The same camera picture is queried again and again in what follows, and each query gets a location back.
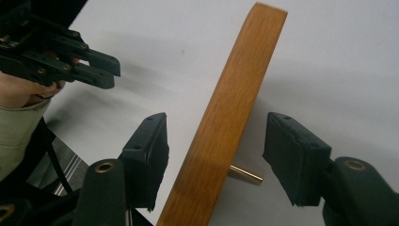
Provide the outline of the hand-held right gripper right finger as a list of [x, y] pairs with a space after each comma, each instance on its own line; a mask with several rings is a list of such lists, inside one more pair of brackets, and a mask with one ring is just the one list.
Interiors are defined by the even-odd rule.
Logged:
[[294, 118], [269, 112], [263, 159], [271, 166], [292, 205], [317, 206], [319, 174], [331, 147]]

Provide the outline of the aluminium floor rail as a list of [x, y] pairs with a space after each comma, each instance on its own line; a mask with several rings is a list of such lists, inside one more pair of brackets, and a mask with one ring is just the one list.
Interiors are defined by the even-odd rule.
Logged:
[[[56, 160], [72, 191], [81, 188], [88, 169], [88, 164], [58, 137], [52, 141], [52, 146], [55, 149]], [[68, 194], [67, 189], [58, 179], [55, 167], [48, 153], [44, 154], [38, 165], [29, 175], [27, 182], [32, 186], [57, 196], [65, 196]]]

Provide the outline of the white table sheet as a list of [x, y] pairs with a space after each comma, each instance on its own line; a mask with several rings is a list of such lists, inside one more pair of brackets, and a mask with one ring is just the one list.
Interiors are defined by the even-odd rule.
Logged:
[[117, 156], [142, 120], [168, 117], [163, 206], [239, 30], [254, 4], [288, 13], [209, 226], [324, 226], [295, 207], [263, 160], [266, 116], [293, 117], [334, 156], [373, 165], [399, 192], [399, 0], [88, 0], [73, 28], [116, 57], [112, 89], [69, 84], [46, 112], [84, 161]]

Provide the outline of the wooden tray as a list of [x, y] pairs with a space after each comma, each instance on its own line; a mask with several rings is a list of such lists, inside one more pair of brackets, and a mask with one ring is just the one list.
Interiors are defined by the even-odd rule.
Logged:
[[287, 15], [249, 11], [156, 226], [208, 225]]

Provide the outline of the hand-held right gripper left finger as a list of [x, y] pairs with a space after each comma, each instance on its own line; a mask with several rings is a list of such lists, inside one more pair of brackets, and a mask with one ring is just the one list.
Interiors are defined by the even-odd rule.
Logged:
[[120, 155], [130, 208], [154, 209], [168, 157], [167, 115], [161, 112], [140, 123]]

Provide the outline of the brass peg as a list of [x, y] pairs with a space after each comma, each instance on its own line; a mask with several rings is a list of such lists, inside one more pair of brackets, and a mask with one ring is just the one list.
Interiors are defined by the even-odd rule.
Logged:
[[237, 167], [235, 165], [230, 165], [229, 175], [234, 179], [247, 182], [256, 186], [260, 185], [263, 182], [262, 176], [257, 175], [256, 173], [253, 173], [246, 169]]

